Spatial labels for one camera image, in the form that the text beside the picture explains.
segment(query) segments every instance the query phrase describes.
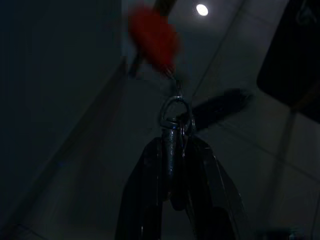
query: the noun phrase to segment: wall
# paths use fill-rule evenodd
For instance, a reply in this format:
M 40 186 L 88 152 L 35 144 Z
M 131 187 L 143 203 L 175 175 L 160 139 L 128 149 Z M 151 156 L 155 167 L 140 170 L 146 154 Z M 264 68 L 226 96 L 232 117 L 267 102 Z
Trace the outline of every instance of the wall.
M 0 226 L 121 61 L 121 2 L 0 3 Z

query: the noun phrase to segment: light fixture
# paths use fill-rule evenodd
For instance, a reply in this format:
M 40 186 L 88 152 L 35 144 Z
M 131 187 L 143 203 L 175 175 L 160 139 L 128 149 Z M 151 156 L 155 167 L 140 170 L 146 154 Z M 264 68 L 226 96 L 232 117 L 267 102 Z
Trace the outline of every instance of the light fixture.
M 198 13 L 201 15 L 201 16 L 207 16 L 208 15 L 208 8 L 203 5 L 203 4 L 198 4 L 196 6 L 196 10 L 198 11 Z

